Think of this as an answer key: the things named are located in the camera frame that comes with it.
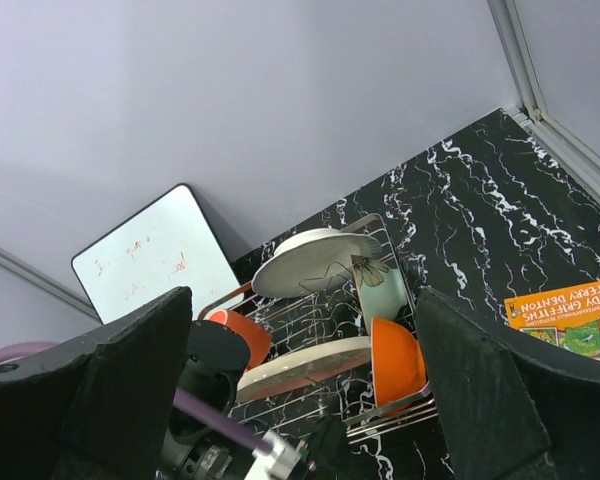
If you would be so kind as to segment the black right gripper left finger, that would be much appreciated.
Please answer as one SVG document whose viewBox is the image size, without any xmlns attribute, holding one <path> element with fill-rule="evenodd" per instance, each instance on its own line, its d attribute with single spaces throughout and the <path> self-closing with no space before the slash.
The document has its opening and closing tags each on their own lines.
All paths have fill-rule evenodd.
<svg viewBox="0 0 600 480">
<path fill-rule="evenodd" d="M 177 287 L 0 373 L 0 479 L 152 479 L 192 321 Z"/>
</svg>

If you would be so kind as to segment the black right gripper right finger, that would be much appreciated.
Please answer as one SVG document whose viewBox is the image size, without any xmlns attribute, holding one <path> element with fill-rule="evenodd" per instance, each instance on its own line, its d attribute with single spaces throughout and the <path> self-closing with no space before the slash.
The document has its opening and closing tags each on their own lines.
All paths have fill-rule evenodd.
<svg viewBox="0 0 600 480">
<path fill-rule="evenodd" d="M 600 361 L 426 286 L 415 326 L 458 479 L 600 479 Z"/>
</svg>

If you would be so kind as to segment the white bowl orange outside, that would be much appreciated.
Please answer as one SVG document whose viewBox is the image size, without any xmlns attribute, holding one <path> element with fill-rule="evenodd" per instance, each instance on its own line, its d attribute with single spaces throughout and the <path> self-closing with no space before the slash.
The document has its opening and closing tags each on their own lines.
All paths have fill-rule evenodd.
<svg viewBox="0 0 600 480">
<path fill-rule="evenodd" d="M 372 320 L 371 365 L 377 407 L 389 406 L 415 394 L 427 383 L 418 340 L 407 328 L 388 319 Z"/>
</svg>

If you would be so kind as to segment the metal wire dish rack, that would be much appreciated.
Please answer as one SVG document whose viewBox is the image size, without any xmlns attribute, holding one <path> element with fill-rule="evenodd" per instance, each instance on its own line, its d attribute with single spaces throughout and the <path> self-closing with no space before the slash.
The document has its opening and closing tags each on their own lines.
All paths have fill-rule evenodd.
<svg viewBox="0 0 600 480">
<path fill-rule="evenodd" d="M 310 287 L 289 299 L 265 298 L 245 283 L 201 309 L 200 319 L 221 308 L 240 313 L 272 337 L 268 362 L 241 380 L 230 412 L 234 420 L 259 433 L 272 429 L 304 439 L 332 413 L 357 444 L 437 417 L 429 387 L 377 406 L 362 300 L 352 273 L 339 276 L 338 285 Z"/>
</svg>

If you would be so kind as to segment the green ceramic bowl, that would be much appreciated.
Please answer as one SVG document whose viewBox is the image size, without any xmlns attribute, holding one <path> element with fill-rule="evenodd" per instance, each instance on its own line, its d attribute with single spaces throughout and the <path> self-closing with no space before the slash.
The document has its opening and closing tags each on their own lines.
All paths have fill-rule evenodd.
<svg viewBox="0 0 600 480">
<path fill-rule="evenodd" d="M 374 318 L 398 318 L 408 304 L 406 287 L 400 270 L 379 259 L 352 255 L 351 262 L 364 326 L 371 333 Z"/>
</svg>

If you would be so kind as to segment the orange ceramic mug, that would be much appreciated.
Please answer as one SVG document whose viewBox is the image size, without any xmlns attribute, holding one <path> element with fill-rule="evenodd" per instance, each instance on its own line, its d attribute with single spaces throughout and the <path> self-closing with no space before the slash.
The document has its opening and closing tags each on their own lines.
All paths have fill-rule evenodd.
<svg viewBox="0 0 600 480">
<path fill-rule="evenodd" d="M 270 333 L 254 320 L 229 309 L 218 309 L 209 317 L 209 320 L 222 324 L 240 335 L 250 350 L 250 359 L 246 370 L 261 365 L 267 358 L 272 346 Z"/>
</svg>

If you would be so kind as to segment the pink cream leaf plate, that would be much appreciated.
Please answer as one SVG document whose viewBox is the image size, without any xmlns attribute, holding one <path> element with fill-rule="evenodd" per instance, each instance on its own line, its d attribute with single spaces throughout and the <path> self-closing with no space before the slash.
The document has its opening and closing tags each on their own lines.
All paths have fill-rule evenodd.
<svg viewBox="0 0 600 480">
<path fill-rule="evenodd" d="M 323 382 L 371 361 L 368 336 L 350 337 L 303 348 L 246 372 L 236 402 L 245 403 Z"/>
</svg>

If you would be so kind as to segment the white scalloped plate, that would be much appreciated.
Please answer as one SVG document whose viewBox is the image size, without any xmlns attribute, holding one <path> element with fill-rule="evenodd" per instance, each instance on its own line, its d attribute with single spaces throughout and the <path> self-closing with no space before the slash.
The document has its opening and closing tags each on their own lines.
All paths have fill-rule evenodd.
<svg viewBox="0 0 600 480">
<path fill-rule="evenodd" d="M 316 228 L 283 241 L 254 274 L 251 288 L 267 298 L 296 298 L 352 279 L 351 257 L 378 259 L 381 243 L 367 234 Z"/>
</svg>

